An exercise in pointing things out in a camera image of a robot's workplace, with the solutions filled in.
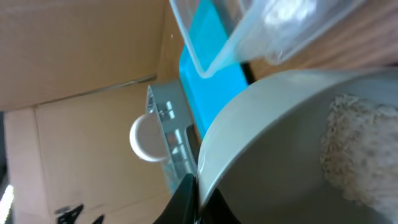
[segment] bright light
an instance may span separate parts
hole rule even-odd
[[[0,201],[0,224],[5,224],[14,200],[14,188],[8,185]]]

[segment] cardboard wall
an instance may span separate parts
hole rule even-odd
[[[160,215],[170,199],[161,166],[129,145],[146,91],[146,83],[135,84],[5,114],[16,223],[53,223],[54,211],[79,203],[82,224],[102,213],[105,223],[120,224]]]
[[[154,74],[167,4],[0,1],[0,111]]]

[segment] blue board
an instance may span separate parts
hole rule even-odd
[[[209,66],[227,41],[228,36],[209,0],[199,3],[191,25],[190,38],[199,59],[206,66]],[[223,68],[210,78],[202,78],[186,47],[180,57],[180,79],[202,139],[221,109],[248,87],[238,63]]]

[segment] clear plastic container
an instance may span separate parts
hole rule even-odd
[[[197,72],[287,60],[365,0],[170,0]]]

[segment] white rice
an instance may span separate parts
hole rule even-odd
[[[327,122],[320,158],[326,180],[344,198],[398,220],[398,109],[338,95]]]

